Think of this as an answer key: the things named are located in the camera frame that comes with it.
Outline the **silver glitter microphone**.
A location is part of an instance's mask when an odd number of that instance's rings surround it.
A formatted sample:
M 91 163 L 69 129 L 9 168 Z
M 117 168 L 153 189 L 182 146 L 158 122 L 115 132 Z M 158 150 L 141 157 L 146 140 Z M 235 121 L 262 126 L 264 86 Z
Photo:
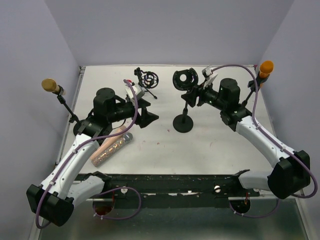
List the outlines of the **silver glitter microphone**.
M 109 160 L 115 153 L 121 150 L 124 146 L 129 144 L 133 140 L 132 133 L 128 132 L 116 140 L 111 146 L 107 147 L 101 153 L 99 153 L 96 157 L 93 157 L 91 163 L 98 168 L 104 162 Z

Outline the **black tripod shock mount stand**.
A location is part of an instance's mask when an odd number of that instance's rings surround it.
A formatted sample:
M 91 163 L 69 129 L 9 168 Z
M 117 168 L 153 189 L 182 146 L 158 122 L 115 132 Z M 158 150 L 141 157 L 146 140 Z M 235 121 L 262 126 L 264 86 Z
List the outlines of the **black tripod shock mount stand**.
M 143 71 L 140 67 L 137 67 L 134 70 L 134 75 L 137 76 L 138 85 L 142 87 L 144 92 L 147 92 L 153 96 L 154 99 L 158 99 L 150 89 L 154 89 L 159 84 L 159 77 L 155 72 L 152 71 Z

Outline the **pink microphone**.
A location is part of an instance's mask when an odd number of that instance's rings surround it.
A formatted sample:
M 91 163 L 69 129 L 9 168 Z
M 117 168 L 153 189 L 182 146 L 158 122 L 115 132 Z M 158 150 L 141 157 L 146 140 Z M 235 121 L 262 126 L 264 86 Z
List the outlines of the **pink microphone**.
M 98 167 L 102 163 L 102 157 L 105 154 L 105 151 L 108 150 L 108 148 L 112 144 L 114 144 L 122 135 L 123 133 L 117 136 L 106 138 L 102 142 L 101 146 L 90 156 L 89 159 L 95 167 Z

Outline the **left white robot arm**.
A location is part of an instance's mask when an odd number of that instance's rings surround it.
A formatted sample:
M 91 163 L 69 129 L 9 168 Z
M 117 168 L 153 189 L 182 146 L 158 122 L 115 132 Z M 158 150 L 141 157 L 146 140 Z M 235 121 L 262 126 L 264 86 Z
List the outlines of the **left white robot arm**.
M 123 137 L 133 125 L 147 127 L 159 118 L 148 112 L 150 103 L 137 84 L 126 83 L 126 99 L 111 88 L 101 88 L 93 99 L 91 114 L 80 122 L 75 140 L 56 168 L 40 185 L 32 184 L 26 191 L 37 228 L 43 229 L 40 218 L 58 227 L 63 226 L 82 202 L 98 195 L 107 197 L 111 191 L 109 177 L 92 173 L 81 183 L 73 182 L 85 163 L 101 149 L 105 140 Z

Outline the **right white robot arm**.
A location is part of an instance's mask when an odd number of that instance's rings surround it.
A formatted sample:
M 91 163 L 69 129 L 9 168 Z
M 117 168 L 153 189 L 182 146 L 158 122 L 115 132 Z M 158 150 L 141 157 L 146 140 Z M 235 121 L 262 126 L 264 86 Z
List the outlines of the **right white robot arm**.
M 248 189 L 259 189 L 270 191 L 283 200 L 310 184 L 309 155 L 286 146 L 258 123 L 239 103 L 241 90 L 235 79 L 221 80 L 218 91 L 213 90 L 210 81 L 198 84 L 197 80 L 178 80 L 174 86 L 186 91 L 181 97 L 191 107 L 209 104 L 218 109 L 223 123 L 247 139 L 271 165 L 272 171 L 240 172 L 238 179 L 230 183 L 234 195 L 241 196 Z

